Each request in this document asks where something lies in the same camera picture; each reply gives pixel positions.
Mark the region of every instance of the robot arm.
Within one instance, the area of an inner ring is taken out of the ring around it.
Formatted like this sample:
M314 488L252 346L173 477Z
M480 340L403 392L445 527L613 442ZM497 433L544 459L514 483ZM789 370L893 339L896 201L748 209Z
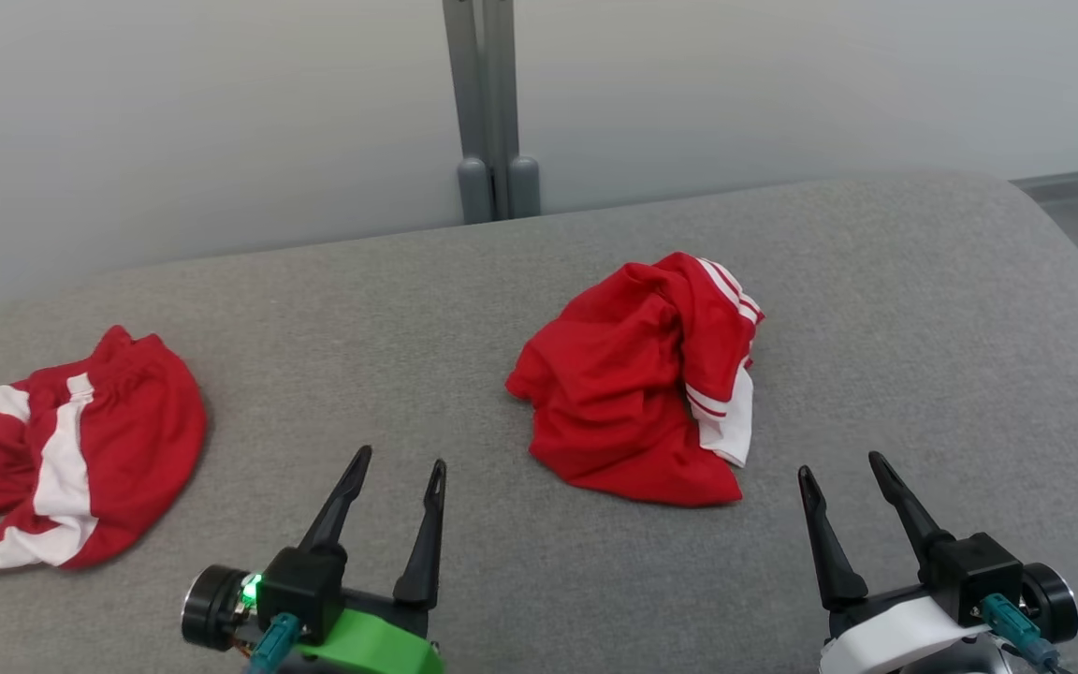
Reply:
M360 448L302 542L282 548L264 573L207 567L185 594L183 638L239 649L253 673L442 674L427 630L438 602L446 465L436 462L410 562L384 597L343 587L347 551L338 542L371 460L372 448Z
M1078 631L1075 596L1045 564L1022 564L987 534L955 538L940 528L880 452L869 455L917 559L918 583L868 596L826 517L826 496L808 466L798 483L805 508L830 639L821 674L1007 674L997 644L1041 671L1060 673L1053 643ZM992 632L993 635L979 635Z

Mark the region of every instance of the white wall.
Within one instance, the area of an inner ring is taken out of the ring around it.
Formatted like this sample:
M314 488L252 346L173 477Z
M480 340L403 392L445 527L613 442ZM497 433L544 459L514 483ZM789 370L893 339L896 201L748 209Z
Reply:
M0 302L461 221L437 0L0 0Z
M543 212L910 167L1078 171L1078 3L516 0Z

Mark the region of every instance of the green led light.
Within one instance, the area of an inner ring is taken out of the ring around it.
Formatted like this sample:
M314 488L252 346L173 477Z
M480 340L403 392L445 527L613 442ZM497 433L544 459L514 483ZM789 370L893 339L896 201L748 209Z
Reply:
M244 603L246 605L251 606L253 603L257 603L257 586L260 584L260 580L261 575L260 573L257 573L257 575L252 576L252 580L248 580L248 583L245 583Z

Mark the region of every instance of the crumpled red cloth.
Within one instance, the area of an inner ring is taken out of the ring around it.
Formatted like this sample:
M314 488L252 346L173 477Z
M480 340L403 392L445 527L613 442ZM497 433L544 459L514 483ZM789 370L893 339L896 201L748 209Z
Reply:
M707 507L743 498L758 304L722 265L625 264L527 341L506 381L535 407L530 453L570 485Z

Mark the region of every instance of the gray fabric surface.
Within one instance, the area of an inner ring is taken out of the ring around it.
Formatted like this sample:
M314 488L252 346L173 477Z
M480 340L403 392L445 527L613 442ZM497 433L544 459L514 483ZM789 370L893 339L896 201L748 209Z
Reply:
M573 294L675 249L727 264L768 315L735 507L565 485L528 457L529 409L501 386ZM766 188L116 273L0 311L0 384L84 357L113 322L189 362L209 443L116 562L0 573L0 673L238 671L182 643L185 588L295 542L361 443L376 455L346 581L374 592L448 460L432 638L454 673L815 671L826 614L798 466L873 592L915 572L873 449L946 528L987 529L1078 597L1078 252L997 180ZM1065 652L1078 674L1078 639Z

